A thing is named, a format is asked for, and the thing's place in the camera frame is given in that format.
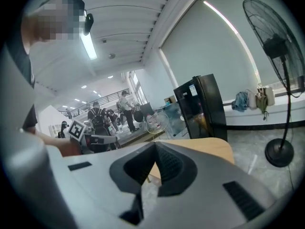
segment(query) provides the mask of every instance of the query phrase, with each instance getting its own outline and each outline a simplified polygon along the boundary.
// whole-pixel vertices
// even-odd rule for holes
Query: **tiled floor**
[[[281,138],[283,131],[228,131],[228,142],[233,149],[235,165],[264,183],[277,198],[292,191],[293,187],[297,188],[305,170],[305,127],[288,131],[287,140],[292,143],[295,151],[294,159],[289,167],[277,168],[266,160],[264,156],[266,144],[274,138]],[[163,134],[160,138],[166,140],[168,136]],[[174,138],[187,139],[189,136],[186,133],[184,136],[180,134]],[[145,181],[142,186],[145,216],[150,213],[155,204],[158,193],[158,187],[155,184],[157,184],[155,181],[151,183]]]

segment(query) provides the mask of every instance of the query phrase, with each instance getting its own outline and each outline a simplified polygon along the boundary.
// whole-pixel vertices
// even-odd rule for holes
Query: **person in white shirt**
[[[119,105],[120,105],[120,108],[121,108],[122,112],[126,116],[126,120],[127,120],[129,130],[131,132],[134,132],[134,131],[138,130],[138,128],[135,128],[135,126],[133,124],[132,111],[131,111],[132,106],[130,105],[130,103],[126,99],[126,95],[127,95],[127,92],[122,91],[122,96],[120,97]]]

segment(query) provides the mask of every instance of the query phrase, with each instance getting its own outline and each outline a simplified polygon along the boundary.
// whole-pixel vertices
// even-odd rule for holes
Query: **standing fan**
[[[286,140],[291,111],[291,82],[303,79],[304,59],[300,47],[284,20],[267,4],[259,0],[245,0],[244,11],[273,69],[287,90],[287,120],[283,138],[271,140],[265,148],[270,164],[285,167],[294,157],[294,148]]]

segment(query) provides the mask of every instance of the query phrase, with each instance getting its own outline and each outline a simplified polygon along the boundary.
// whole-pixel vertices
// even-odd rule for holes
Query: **table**
[[[175,144],[199,152],[215,155],[234,164],[233,151],[230,144],[220,138],[209,137],[183,140],[158,140],[157,142]],[[150,175],[161,179],[156,163],[154,163]]]

